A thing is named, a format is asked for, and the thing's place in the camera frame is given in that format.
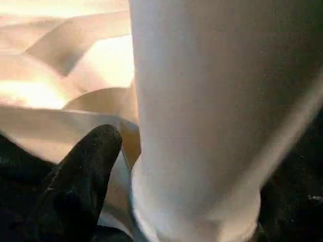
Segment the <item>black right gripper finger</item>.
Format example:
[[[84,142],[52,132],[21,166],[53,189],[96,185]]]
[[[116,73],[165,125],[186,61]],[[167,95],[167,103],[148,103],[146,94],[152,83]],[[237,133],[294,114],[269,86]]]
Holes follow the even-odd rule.
[[[27,219],[27,241],[91,241],[121,145],[117,128],[101,125],[72,148]]]

